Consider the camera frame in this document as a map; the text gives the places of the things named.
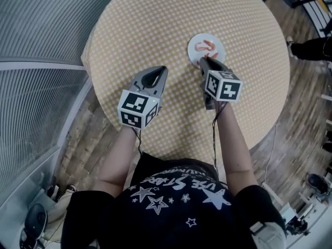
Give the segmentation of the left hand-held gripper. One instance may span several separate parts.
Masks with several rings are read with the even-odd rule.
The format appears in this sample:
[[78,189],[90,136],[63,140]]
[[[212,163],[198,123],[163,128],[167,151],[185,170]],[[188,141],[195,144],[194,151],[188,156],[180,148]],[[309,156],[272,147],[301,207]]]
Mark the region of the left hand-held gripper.
[[[128,90],[123,90],[117,106],[120,124],[145,129],[159,113],[168,76],[166,66],[153,66],[138,72]],[[152,84],[148,89],[142,84]]]

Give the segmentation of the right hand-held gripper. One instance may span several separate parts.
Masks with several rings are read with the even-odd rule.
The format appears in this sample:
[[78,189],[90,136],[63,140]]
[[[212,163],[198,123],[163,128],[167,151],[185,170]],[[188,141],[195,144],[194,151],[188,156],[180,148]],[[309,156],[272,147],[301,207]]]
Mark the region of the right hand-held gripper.
[[214,101],[234,102],[239,100],[243,81],[226,65],[217,59],[199,60],[200,72],[204,79],[203,100],[206,110],[213,110]]

